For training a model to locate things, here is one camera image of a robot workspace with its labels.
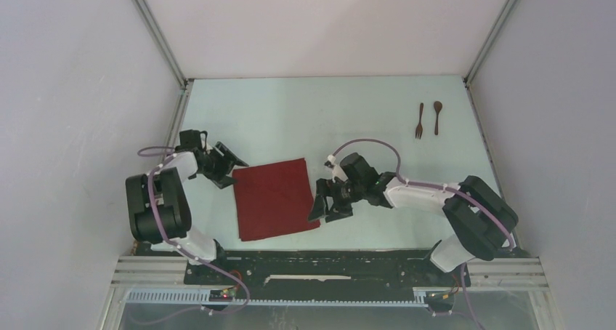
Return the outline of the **red cloth napkin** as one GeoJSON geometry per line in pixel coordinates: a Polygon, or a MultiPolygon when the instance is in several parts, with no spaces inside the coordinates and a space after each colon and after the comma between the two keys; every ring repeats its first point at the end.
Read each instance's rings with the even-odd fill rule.
{"type": "Polygon", "coordinates": [[[258,241],[320,227],[303,158],[236,169],[232,177],[239,239],[258,241]]]}

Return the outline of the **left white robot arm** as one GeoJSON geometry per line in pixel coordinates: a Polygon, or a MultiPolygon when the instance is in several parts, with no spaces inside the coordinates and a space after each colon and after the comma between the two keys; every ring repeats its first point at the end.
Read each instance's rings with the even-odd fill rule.
{"type": "Polygon", "coordinates": [[[224,249],[193,227],[184,183],[203,175],[220,189],[234,185],[236,167],[248,164],[227,146],[198,141],[194,145],[166,147],[156,168],[126,178],[125,189],[131,234],[158,251],[175,251],[198,265],[211,283],[222,283],[230,274],[224,249]]]}

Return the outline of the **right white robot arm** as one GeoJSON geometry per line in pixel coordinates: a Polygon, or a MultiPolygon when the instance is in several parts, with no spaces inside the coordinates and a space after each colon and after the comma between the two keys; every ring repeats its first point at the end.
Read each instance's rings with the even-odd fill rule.
{"type": "Polygon", "coordinates": [[[331,222],[351,217],[352,205],[359,201],[387,209],[422,208],[447,219],[453,234],[433,246],[422,266],[423,277],[433,285],[444,283],[463,263],[491,261],[504,246],[514,247],[516,213],[476,176],[452,184],[402,181],[394,172],[319,179],[307,219],[331,222]]]}

